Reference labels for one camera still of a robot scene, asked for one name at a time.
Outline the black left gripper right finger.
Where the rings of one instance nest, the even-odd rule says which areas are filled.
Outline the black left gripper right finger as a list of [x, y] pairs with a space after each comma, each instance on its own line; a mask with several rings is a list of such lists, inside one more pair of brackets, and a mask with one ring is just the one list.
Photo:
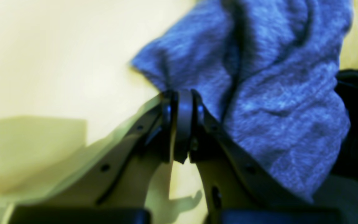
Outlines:
[[294, 196], [238, 146], [195, 90], [174, 93], [174, 159], [197, 166], [206, 224], [343, 224], [340, 211]]

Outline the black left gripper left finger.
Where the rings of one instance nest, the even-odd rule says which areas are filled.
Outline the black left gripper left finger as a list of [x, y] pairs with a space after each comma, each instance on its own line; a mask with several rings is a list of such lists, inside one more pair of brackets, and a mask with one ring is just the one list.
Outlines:
[[178, 94], [165, 91], [123, 139], [77, 181], [33, 205], [18, 205], [9, 224], [150, 224], [149, 182], [172, 160], [171, 130]]

